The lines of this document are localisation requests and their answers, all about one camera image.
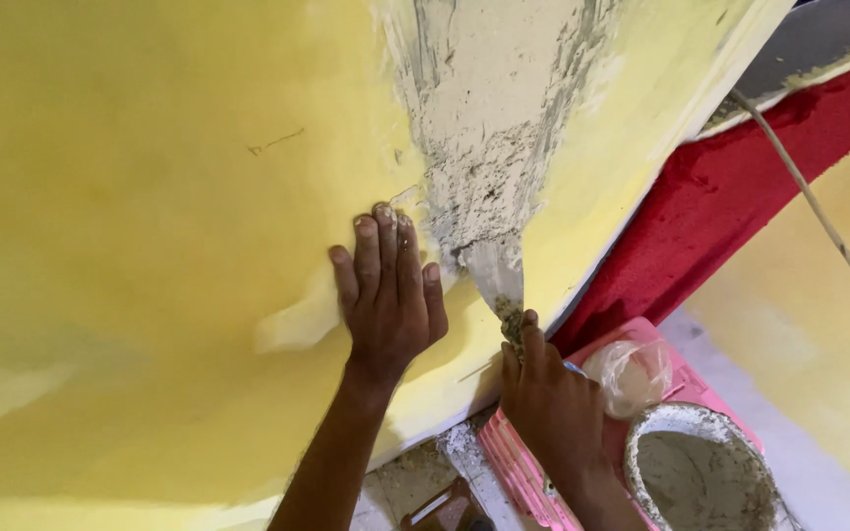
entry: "plastic bag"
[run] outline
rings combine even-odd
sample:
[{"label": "plastic bag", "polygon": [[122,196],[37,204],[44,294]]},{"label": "plastic bag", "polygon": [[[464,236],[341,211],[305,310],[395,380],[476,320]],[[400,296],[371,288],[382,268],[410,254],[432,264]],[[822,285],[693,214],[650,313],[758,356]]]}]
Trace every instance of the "plastic bag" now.
[{"label": "plastic bag", "polygon": [[582,371],[602,385],[606,414],[622,420],[661,402],[670,387],[670,357],[663,341],[609,343],[585,360]]}]

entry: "pink stool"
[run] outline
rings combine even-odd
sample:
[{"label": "pink stool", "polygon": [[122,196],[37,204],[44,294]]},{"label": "pink stool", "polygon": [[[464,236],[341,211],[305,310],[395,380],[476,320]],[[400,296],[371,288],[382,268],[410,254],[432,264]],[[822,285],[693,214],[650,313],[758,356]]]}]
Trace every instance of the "pink stool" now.
[{"label": "pink stool", "polygon": [[[655,340],[664,342],[664,337],[648,320],[635,318],[586,345],[566,360],[573,362],[576,367],[582,367],[585,358],[598,349],[613,341],[622,340],[650,343]],[[763,446],[753,432],[737,418],[733,410],[724,404],[717,393],[691,369],[691,366],[679,356],[671,345],[668,345],[667,342],[665,342],[665,345],[668,347],[673,371],[671,387],[665,395],[665,402],[678,401],[702,404],[714,411],[730,416],[762,452]],[[622,485],[625,485],[625,482],[621,472],[621,461],[625,453],[625,437],[627,434],[628,422],[606,417],[606,426],[603,429],[603,447],[606,449],[609,460],[612,462]],[[566,502],[563,501],[562,496],[557,494],[549,497],[544,493],[543,472],[539,463],[537,463],[537,459],[520,441],[520,437],[517,436],[507,417],[503,416],[500,408],[478,433],[478,442],[484,449],[491,469],[501,481],[503,489],[510,496],[518,511],[534,517],[539,525],[549,527],[552,531],[582,531],[582,526],[579,525]],[[655,529],[655,526],[651,525],[650,522],[648,522],[648,525]]]}]

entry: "right hand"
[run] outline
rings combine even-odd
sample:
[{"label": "right hand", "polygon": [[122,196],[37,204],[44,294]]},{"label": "right hand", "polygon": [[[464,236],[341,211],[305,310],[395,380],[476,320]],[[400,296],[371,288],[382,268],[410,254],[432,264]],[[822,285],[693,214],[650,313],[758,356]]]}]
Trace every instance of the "right hand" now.
[{"label": "right hand", "polygon": [[571,489],[579,474],[611,475],[602,431],[605,399],[598,383],[563,366],[556,347],[527,310],[520,323],[523,366],[503,342],[501,407],[527,449],[557,489]]}]

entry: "yellow painted wall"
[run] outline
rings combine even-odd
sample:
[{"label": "yellow painted wall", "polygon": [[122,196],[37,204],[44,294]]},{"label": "yellow painted wall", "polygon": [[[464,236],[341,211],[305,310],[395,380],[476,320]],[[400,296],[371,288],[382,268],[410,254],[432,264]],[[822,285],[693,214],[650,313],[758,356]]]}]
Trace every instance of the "yellow painted wall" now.
[{"label": "yellow painted wall", "polygon": [[[790,3],[631,4],[526,232],[545,320]],[[422,175],[374,22],[0,0],[0,529],[263,525],[348,352],[325,249]],[[380,458],[493,392],[498,324],[468,282],[447,302]],[[318,342],[255,355],[271,316]]]},{"label": "yellow painted wall", "polygon": [[[812,184],[850,247],[850,154]],[[850,268],[800,195],[687,301],[717,346],[850,472]]]}]

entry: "electrical wire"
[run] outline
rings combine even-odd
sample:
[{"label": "electrical wire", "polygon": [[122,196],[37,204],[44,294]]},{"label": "electrical wire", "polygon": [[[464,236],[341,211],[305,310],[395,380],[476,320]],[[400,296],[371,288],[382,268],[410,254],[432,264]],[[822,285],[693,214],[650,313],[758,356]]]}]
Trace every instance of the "electrical wire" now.
[{"label": "electrical wire", "polygon": [[766,123],[766,119],[763,118],[763,115],[761,115],[759,111],[757,111],[757,108],[743,97],[743,94],[739,93],[739,90],[730,89],[730,97],[732,97],[745,111],[753,116],[753,119],[756,120],[759,126],[762,127],[763,131],[766,132],[766,136],[770,139],[770,142],[773,143],[773,147],[779,153],[779,157],[782,158],[782,162],[786,164],[786,169],[789,170],[789,173],[792,174],[792,178],[795,179],[795,183],[798,184],[799,189],[802,190],[802,195],[806,197],[807,201],[809,201],[809,206],[812,207],[812,211],[814,211],[815,215],[819,218],[819,222],[821,223],[821,226],[824,227],[825,233],[828,234],[828,237],[831,238],[835,247],[844,257],[844,261],[850,266],[850,250],[848,249],[848,246],[844,244],[842,236],[839,236],[838,231],[835,230],[835,226],[832,225],[832,222],[825,217],[818,199],[815,199],[806,179],[802,177],[802,173],[799,171],[799,168],[796,167],[792,158],[789,156],[789,153],[786,152],[785,147],[783,147],[779,138],[776,137],[776,133],[773,132],[773,127],[770,127],[770,125]]}]

